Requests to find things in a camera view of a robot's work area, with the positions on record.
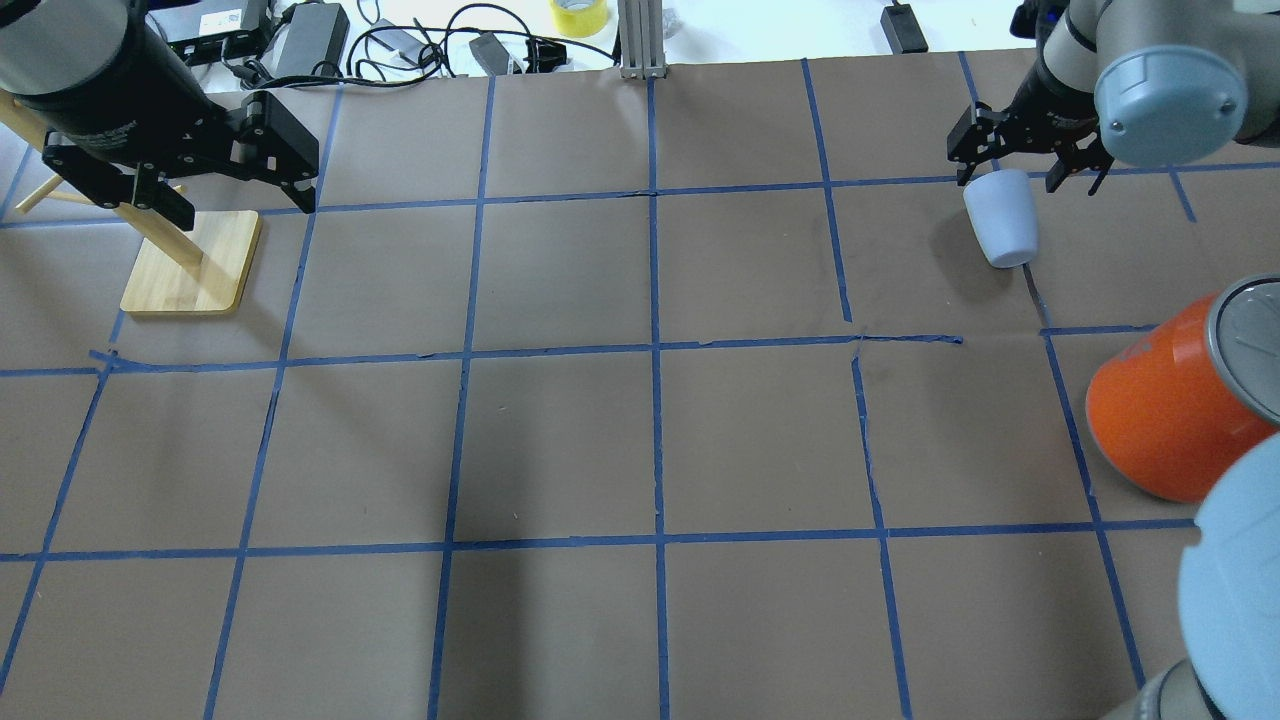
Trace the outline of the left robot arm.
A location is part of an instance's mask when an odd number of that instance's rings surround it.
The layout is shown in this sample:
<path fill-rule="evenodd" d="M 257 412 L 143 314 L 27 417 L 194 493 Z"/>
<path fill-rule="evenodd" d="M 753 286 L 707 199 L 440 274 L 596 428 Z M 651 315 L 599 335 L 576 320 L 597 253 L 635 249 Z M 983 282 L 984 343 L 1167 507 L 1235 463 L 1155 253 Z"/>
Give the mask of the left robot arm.
<path fill-rule="evenodd" d="M 273 94 L 228 109 L 152 31 L 140 1 L 5 1 L 3 88 L 44 126 L 44 164 L 100 208 L 189 231 L 173 179 L 220 174 L 316 209 L 319 142 Z"/>

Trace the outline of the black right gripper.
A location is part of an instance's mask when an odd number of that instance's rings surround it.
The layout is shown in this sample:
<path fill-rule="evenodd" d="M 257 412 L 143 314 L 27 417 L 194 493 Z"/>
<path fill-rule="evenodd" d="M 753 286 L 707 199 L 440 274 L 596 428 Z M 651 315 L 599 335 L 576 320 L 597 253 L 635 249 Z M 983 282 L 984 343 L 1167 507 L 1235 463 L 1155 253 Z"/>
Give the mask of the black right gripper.
<path fill-rule="evenodd" d="M 1053 155 L 1044 191 L 1055 193 L 1080 173 L 1093 177 L 1087 193 L 1094 196 L 1115 158 L 1101 138 L 1093 95 L 1066 86 L 1037 61 L 1004 110 L 973 102 L 946 137 L 955 179 L 966 186 L 979 164 L 1011 154 Z"/>

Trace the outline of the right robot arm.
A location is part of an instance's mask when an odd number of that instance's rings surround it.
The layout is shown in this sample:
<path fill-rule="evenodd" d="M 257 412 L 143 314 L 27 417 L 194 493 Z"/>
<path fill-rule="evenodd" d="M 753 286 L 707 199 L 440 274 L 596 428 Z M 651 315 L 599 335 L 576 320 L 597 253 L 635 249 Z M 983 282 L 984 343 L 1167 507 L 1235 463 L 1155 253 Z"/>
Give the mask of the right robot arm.
<path fill-rule="evenodd" d="M 946 149 L 992 266 L 1038 250 L 1027 174 L 979 164 L 1053 154 L 1053 192 L 1116 161 L 1171 167 L 1226 143 L 1277 145 L 1277 13 L 1230 1 L 1025 1 L 1037 58 L 1002 110 L 973 104 Z M 1157 325 L 1093 375 L 1085 421 L 1132 484 L 1198 503 L 1181 552 L 1187 656 L 1114 719 L 1277 716 L 1277 275 L 1242 278 Z"/>

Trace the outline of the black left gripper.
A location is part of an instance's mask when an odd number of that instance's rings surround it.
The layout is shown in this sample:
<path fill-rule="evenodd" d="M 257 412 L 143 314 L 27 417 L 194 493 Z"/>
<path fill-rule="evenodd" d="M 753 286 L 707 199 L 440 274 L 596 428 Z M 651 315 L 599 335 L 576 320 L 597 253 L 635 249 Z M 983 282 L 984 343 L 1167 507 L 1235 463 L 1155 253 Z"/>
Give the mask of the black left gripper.
<path fill-rule="evenodd" d="M 163 178 L 219 174 L 274 184 L 301 211 L 316 211 L 319 141 L 275 94 L 250 92 L 234 109 L 211 99 L 197 111 L 174 101 L 113 109 L 110 127 L 46 133 L 44 164 L 92 204 L 129 204 L 192 231 L 195 206 Z"/>

